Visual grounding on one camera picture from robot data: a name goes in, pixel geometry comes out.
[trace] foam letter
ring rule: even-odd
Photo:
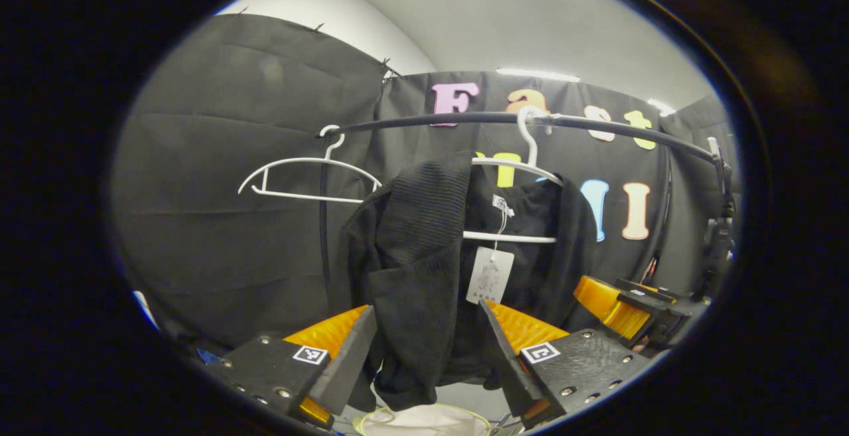
[[[606,109],[600,108],[598,106],[586,106],[584,108],[584,115],[588,119],[596,119],[596,121],[612,121],[610,118],[610,113],[607,112]],[[595,139],[610,142],[615,139],[616,134],[606,133],[605,131],[589,131],[589,135],[595,137]]]
[[[542,92],[536,91],[536,89],[519,89],[510,92],[507,95],[507,101],[510,102],[507,105],[507,112],[518,113],[525,106],[535,106],[547,113],[551,113],[545,104],[545,96],[543,96]]]
[[[622,237],[628,240],[642,240],[649,236],[645,226],[646,195],[649,186],[639,182],[629,182],[622,186],[628,194],[628,224],[622,228]]]
[[[475,151],[477,157],[486,157],[486,155],[482,152]],[[503,159],[504,161],[515,161],[521,162],[522,158],[518,154],[513,154],[512,152],[498,152],[492,158],[494,159]],[[515,174],[515,168],[508,166],[498,166],[498,187],[513,187],[513,174]]]
[[[435,84],[431,88],[436,92],[433,113],[466,112],[469,109],[469,96],[477,96],[480,89],[473,82],[456,84]]]
[[[595,242],[604,240],[604,231],[601,230],[601,216],[604,213],[604,195],[607,194],[609,189],[610,185],[607,185],[607,182],[603,180],[590,179],[581,185],[581,193],[589,201],[592,215],[595,216]]]
[[[625,121],[630,122],[636,128],[639,129],[651,129],[651,121],[643,117],[643,113],[639,111],[631,111],[625,114]],[[651,151],[655,148],[657,143],[654,141],[649,141],[646,139],[640,139],[639,137],[634,137],[634,142],[637,143],[643,149],[648,149]]]

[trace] black jacket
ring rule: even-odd
[[[498,194],[515,210],[503,234],[553,236],[555,244],[498,244],[515,254],[502,303],[566,330],[572,292],[590,273],[595,222],[572,182],[498,188],[473,152],[448,155],[401,172],[370,194],[342,228],[340,254],[328,288],[334,312],[374,305],[378,334],[351,405],[369,411],[372,381],[395,411],[436,401],[436,386],[489,374],[478,351],[476,306],[465,300],[478,246],[464,230],[496,233]]]

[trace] white plastic hanger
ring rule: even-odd
[[[543,111],[542,109],[533,106],[525,106],[524,108],[519,110],[519,115],[516,119],[516,123],[519,125],[519,133],[522,134],[522,138],[525,140],[525,142],[528,143],[528,146],[531,148],[528,152],[527,164],[525,164],[524,162],[506,161],[503,159],[492,159],[488,157],[473,158],[472,164],[515,167],[516,169],[521,169],[529,173],[534,173],[539,176],[543,176],[543,178],[549,179],[555,184],[560,185],[560,187],[563,187],[563,181],[558,179],[555,174],[552,174],[548,171],[544,171],[537,167],[537,141],[533,140],[533,137],[531,137],[531,133],[528,133],[527,128],[527,118],[530,115],[546,116],[548,114],[545,113],[545,111]],[[552,244],[557,242],[557,239],[555,239],[554,237],[501,236],[501,234],[488,234],[485,232],[470,231],[464,231],[463,238],[475,240],[495,240],[495,242],[521,242],[528,244]]]
[[[324,129],[321,130],[321,133],[319,133],[319,136],[323,137],[324,134],[327,133],[327,131],[331,130],[331,129],[339,129],[339,125],[332,125],[332,124],[327,125],[327,127],[325,127]],[[323,159],[318,158],[318,157],[295,157],[294,159],[284,159],[282,161],[270,162],[270,163],[266,164],[265,166],[260,167],[259,169],[255,170],[254,173],[249,175],[248,179],[245,179],[245,182],[242,182],[242,185],[239,186],[239,194],[242,193],[242,189],[245,188],[245,185],[248,184],[249,180],[254,179],[255,176],[257,176],[257,174],[263,173],[263,188],[257,188],[257,186],[251,185],[251,188],[254,189],[254,192],[257,193],[257,194],[274,195],[276,197],[291,197],[293,199],[327,200],[327,201],[330,201],[330,202],[351,202],[353,204],[361,203],[362,200],[357,200],[357,199],[342,199],[340,197],[324,197],[322,195],[309,195],[309,194],[289,194],[288,192],[273,192],[273,191],[270,191],[270,190],[266,190],[266,184],[268,182],[268,169],[269,168],[275,167],[275,166],[280,166],[281,164],[289,164],[291,162],[322,162],[324,164],[333,164],[334,166],[342,166],[342,167],[351,169],[352,171],[356,171],[358,173],[363,174],[363,176],[371,179],[372,182],[374,182],[372,192],[375,191],[378,187],[380,187],[381,184],[380,184],[380,181],[377,180],[376,178],[374,178],[373,175],[365,172],[363,169],[360,169],[359,167],[355,167],[355,166],[352,166],[351,164],[347,164],[346,162],[331,160],[330,152],[333,151],[333,149],[336,149],[339,146],[341,146],[344,141],[345,141],[345,134],[339,134],[339,141],[334,143],[331,146],[328,146],[327,152],[324,154]]]

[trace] tag string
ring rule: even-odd
[[[501,228],[498,228],[498,236],[504,231],[504,228],[507,227],[507,212],[504,209],[501,209]],[[492,254],[489,255],[489,261],[495,261],[495,252],[498,250],[498,240],[496,240],[495,245],[492,246]]]

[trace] ceiling light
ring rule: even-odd
[[[661,103],[660,101],[655,100],[655,98],[651,98],[651,100],[648,100],[647,102],[661,110],[661,117],[667,117],[671,113],[675,113],[675,109],[673,109],[673,107],[669,104]]]
[[[510,76],[533,76],[546,79],[568,80],[568,82],[579,82],[579,80],[581,80],[578,76],[550,73],[549,71],[514,70],[512,68],[498,68],[496,71],[501,75]]]

